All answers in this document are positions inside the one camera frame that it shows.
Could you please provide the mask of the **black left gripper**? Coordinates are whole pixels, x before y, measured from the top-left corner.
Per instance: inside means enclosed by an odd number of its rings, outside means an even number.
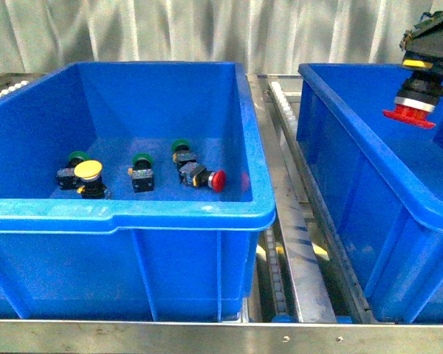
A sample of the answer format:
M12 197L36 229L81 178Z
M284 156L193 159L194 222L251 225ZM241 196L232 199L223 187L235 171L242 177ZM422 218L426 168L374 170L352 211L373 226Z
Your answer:
M399 47L403 66L443 77L443 10L423 13L419 23L405 31Z

